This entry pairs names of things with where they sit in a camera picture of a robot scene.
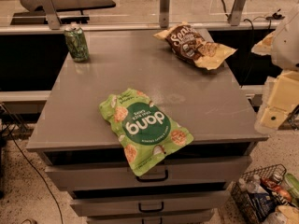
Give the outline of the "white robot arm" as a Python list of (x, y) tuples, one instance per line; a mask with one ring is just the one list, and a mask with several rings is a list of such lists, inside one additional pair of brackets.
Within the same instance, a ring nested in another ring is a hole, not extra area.
[(299, 4), (251, 52), (270, 55), (272, 64), (282, 69), (277, 78), (264, 83), (263, 102), (254, 125), (259, 133), (273, 133), (299, 106)]

